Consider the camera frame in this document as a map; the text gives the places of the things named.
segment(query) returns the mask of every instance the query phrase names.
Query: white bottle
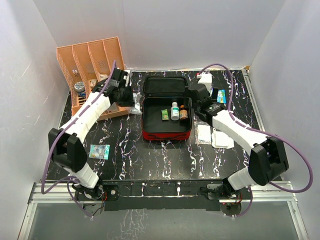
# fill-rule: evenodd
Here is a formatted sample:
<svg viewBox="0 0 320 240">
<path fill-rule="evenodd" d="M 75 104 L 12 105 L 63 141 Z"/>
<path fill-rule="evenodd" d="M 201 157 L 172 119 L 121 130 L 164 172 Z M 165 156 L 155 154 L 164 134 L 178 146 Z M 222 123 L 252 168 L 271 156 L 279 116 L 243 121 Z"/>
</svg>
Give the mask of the white bottle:
<svg viewBox="0 0 320 240">
<path fill-rule="evenodd" d="M 179 119 L 180 119 L 180 116 L 179 116 L 178 103 L 174 101 L 171 107 L 171 120 L 177 121 Z"/>
</svg>

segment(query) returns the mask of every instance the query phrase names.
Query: label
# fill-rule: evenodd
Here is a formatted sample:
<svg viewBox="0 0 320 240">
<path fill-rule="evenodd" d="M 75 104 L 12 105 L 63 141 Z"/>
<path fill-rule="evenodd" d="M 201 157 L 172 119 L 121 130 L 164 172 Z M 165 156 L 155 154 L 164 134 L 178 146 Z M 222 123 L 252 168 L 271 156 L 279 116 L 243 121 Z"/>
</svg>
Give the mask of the label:
<svg viewBox="0 0 320 240">
<path fill-rule="evenodd" d="M 179 108 L 177 106 L 174 106 L 172 108 L 173 114 L 178 114 L 179 115 Z"/>
<path fill-rule="evenodd" d="M 218 91 L 218 96 L 216 101 L 221 104 L 226 104 L 226 91 L 224 89 Z"/>
<path fill-rule="evenodd" d="M 188 119 L 188 111 L 183 109 L 180 110 L 180 120 L 187 120 Z"/>
<path fill-rule="evenodd" d="M 161 114 L 162 114 L 162 120 L 169 120 L 169 115 L 168 115 L 167 109 L 161 110 Z"/>
<path fill-rule="evenodd" d="M 79 97 L 85 97 L 86 96 L 86 92 L 82 91 L 82 92 L 78 92 Z"/>
</svg>

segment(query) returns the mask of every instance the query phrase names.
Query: white wall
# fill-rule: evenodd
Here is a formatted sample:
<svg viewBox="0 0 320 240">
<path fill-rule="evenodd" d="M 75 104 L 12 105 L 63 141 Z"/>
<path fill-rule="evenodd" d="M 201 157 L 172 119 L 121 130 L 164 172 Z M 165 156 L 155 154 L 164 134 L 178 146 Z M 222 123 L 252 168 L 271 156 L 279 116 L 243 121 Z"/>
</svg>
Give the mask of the white wall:
<svg viewBox="0 0 320 240">
<path fill-rule="evenodd" d="M 252 66 L 250 78 L 265 128 L 298 146 L 314 172 L 311 189 L 297 194 L 310 239 L 319 239 L 320 171 L 320 2 L 285 2 Z M 309 178 L 307 168 L 292 150 L 287 152 L 285 178 L 295 189 Z"/>
<path fill-rule="evenodd" d="M 32 0 L 0 0 L 0 239 L 17 239 L 68 86 Z"/>
<path fill-rule="evenodd" d="M 119 36 L 127 67 L 251 65 L 284 0 L 33 0 L 58 46 Z"/>
</svg>

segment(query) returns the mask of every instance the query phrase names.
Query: red case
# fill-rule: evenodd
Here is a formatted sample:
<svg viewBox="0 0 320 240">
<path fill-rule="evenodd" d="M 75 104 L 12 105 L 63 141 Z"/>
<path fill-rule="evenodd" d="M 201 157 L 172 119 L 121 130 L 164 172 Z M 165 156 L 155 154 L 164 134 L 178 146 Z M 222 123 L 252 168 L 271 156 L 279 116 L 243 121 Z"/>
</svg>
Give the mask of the red case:
<svg viewBox="0 0 320 240">
<path fill-rule="evenodd" d="M 183 93 L 189 83 L 184 77 L 148 76 L 143 84 L 142 136 L 149 141 L 186 140 L 192 130 L 191 104 L 188 120 L 171 120 L 172 102 L 184 104 Z M 167 109 L 169 120 L 162 120 L 161 110 Z"/>
</svg>

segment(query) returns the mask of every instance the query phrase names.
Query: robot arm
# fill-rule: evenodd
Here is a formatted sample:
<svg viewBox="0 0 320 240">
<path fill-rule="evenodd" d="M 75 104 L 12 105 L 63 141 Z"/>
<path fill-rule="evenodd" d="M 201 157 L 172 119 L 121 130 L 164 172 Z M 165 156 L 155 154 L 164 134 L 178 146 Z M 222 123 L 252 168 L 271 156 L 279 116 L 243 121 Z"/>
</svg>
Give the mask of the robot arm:
<svg viewBox="0 0 320 240">
<path fill-rule="evenodd" d="M 121 107 L 134 104 L 129 74 L 117 69 L 115 62 L 109 78 L 97 83 L 79 111 L 60 129 L 52 128 L 48 134 L 51 148 L 58 135 L 65 130 L 54 146 L 51 159 L 75 176 L 83 190 L 80 191 L 91 197 L 99 195 L 99 177 L 87 163 L 88 155 L 83 143 L 93 124 L 113 103 Z"/>
<path fill-rule="evenodd" d="M 192 108 L 199 118 L 211 127 L 224 132 L 237 142 L 250 156 L 249 166 L 223 180 L 229 194 L 255 184 L 264 186 L 288 170 L 284 143 L 275 137 L 248 130 L 248 126 L 235 117 L 232 119 L 225 105 L 217 102 L 218 90 L 210 97 L 204 84 L 186 87 L 184 105 L 192 100 Z"/>
</svg>

